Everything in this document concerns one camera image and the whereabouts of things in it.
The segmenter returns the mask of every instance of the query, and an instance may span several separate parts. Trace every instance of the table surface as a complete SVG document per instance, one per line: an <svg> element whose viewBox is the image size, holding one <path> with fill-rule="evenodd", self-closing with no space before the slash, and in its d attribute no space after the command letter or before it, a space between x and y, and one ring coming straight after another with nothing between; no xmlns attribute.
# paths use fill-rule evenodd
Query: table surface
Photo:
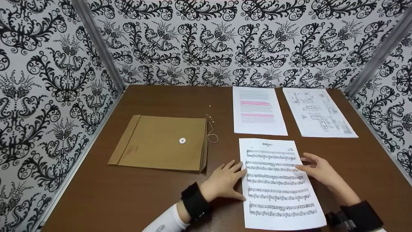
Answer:
<svg viewBox="0 0 412 232"><path fill-rule="evenodd" d="M194 181L202 182L222 163L239 161L240 137L294 140L300 154L310 152L329 161L361 199L367 199L388 231L408 231L412 220L412 188L362 119L339 90L328 90L358 139L302 137L283 95L276 94L288 136L233 133L232 88L130 85L93 147L73 177L42 232L142 231L180 198ZM210 115L219 142L208 145L206 171L201 174L107 164L130 118L135 114L200 118ZM311 180L325 213L338 203L326 187ZM241 183L235 186L241 192ZM189 231L226 232L245 229L243 204L230 199L213 202L214 212ZM321 231L331 231L323 227Z"/></svg>

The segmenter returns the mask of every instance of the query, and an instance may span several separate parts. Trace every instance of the envelope string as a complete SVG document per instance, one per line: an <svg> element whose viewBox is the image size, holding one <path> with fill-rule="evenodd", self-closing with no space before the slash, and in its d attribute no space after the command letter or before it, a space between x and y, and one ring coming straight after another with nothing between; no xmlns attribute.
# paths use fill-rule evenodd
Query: envelope string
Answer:
<svg viewBox="0 0 412 232"><path fill-rule="evenodd" d="M219 141L219 137L218 137L216 134L212 134L212 132L213 132L213 126L212 126L212 124L210 123L210 121L208 121L208 123L209 123L210 127L212 128L212 130L207 134L207 139L208 139L209 142L211 142L211 143L217 143L217 142ZM209 137L209 136L212 136L212 135L216 136L216 141L210 140L210 137Z"/></svg>

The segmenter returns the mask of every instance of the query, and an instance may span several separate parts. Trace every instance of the floor plan diagram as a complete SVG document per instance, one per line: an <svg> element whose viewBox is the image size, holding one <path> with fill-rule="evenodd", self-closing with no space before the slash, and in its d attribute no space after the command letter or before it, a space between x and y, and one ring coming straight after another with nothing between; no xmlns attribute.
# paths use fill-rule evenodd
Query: floor plan diagram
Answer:
<svg viewBox="0 0 412 232"><path fill-rule="evenodd" d="M284 88L300 133L305 137L358 137L325 89Z"/></svg>

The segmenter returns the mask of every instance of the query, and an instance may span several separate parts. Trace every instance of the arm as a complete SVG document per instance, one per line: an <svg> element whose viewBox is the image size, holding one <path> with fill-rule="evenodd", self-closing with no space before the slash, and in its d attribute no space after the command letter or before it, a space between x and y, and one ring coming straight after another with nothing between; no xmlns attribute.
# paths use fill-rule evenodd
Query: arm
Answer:
<svg viewBox="0 0 412 232"><path fill-rule="evenodd" d="M246 174L246 169L239 171L242 162L234 165L232 160L228 164L219 166L200 186L200 192L207 202L212 202L218 197L234 198L245 201L245 197L233 190L236 182ZM171 206L143 232L180 232L189 225L191 218L182 201Z"/></svg>
<svg viewBox="0 0 412 232"><path fill-rule="evenodd" d="M328 163L328 161L314 154L304 153L303 155L305 157L302 157L301 161L306 163L306 165L296 165L297 169L306 172L309 176L312 176L313 178L317 179L322 184L326 185L329 188L329 190L340 201L340 203L342 204L341 206L342 209L351 208L352 209L351 212L353 212L353 210L357 212L363 212L363 211L358 211L359 209L363 209L362 207L364 206L364 205L361 205L362 204L361 199L352 190L352 188L343 180L343 178L332 168L332 166ZM359 225L365 225L365 223L362 223L362 222L366 221L366 218L368 218L369 214L359 215L359 213L357 213L356 215L357 215L356 217L350 218L350 219L353 222L358 221ZM367 227L369 228L370 227L373 228L374 225L376 225L374 223L370 223L370 221L368 222L369 224L368 223L366 224L368 225ZM376 229L373 229L372 231L357 228L357 231L386 232L383 228L376 228Z"/></svg>

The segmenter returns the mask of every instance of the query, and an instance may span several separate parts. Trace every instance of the musical staff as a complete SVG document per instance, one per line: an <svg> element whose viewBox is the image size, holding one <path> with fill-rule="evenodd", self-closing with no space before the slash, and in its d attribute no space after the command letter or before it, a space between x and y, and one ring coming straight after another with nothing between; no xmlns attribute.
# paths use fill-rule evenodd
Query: musical staff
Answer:
<svg viewBox="0 0 412 232"><path fill-rule="evenodd" d="M300 212L291 212L291 213L274 213L272 211L249 211L251 215L256 216L270 216L270 217L298 217L298 216L306 216L310 214L315 214L318 211L316 210L309 210L309 211L300 211Z"/></svg>
<svg viewBox="0 0 412 232"><path fill-rule="evenodd" d="M250 183L257 183L257 184L269 184L269 185L302 185L305 183L304 180L302 181L273 181L273 180L255 180L255 179L248 179Z"/></svg>
<svg viewBox="0 0 412 232"><path fill-rule="evenodd" d="M304 208L311 208L311 207L315 207L315 204L310 203L310 204L297 205L297 206L274 206L274 205L254 204L252 202L249 203L249 209L265 208L265 209L276 209L280 211L286 211L286 210L304 209Z"/></svg>
<svg viewBox="0 0 412 232"><path fill-rule="evenodd" d="M296 193L303 193L309 192L309 189L300 189L300 190L276 190L276 189L259 189L259 188L251 188L248 187L248 192L274 192L274 193L287 193L287 194L296 194Z"/></svg>
<svg viewBox="0 0 412 232"><path fill-rule="evenodd" d="M275 201L293 201L293 200L306 200L307 198L310 197L309 194L307 195L302 195L302 196L276 196L276 195L263 195L263 194L248 194L249 197L256 199L268 199L269 201L275 200Z"/></svg>
<svg viewBox="0 0 412 232"><path fill-rule="evenodd" d="M294 167L296 164L293 163L268 163L268 162L257 162L257 161L246 161L246 165L248 164L256 164L256 165L269 165L269 166L287 166L287 167Z"/></svg>
<svg viewBox="0 0 412 232"><path fill-rule="evenodd" d="M263 150L246 150L246 153L249 153L249 152L264 153L264 154L295 155L294 152L272 152L272 151L263 151Z"/></svg>
<svg viewBox="0 0 412 232"><path fill-rule="evenodd" d="M271 168L271 167L261 167L261 166L246 166L246 168L254 169L254 170L275 171L275 172L298 172L299 171L295 168Z"/></svg>
<svg viewBox="0 0 412 232"><path fill-rule="evenodd" d="M247 157L252 157L252 158L263 158L263 159L285 159L285 160L295 160L296 157L292 157L292 156L271 156L271 155L262 155L262 154L246 154Z"/></svg>
<svg viewBox="0 0 412 232"><path fill-rule="evenodd" d="M287 175L262 175L262 174L247 174L247 177L257 177L257 178L269 178L273 180L284 179L284 180L303 180L303 176L287 176Z"/></svg>

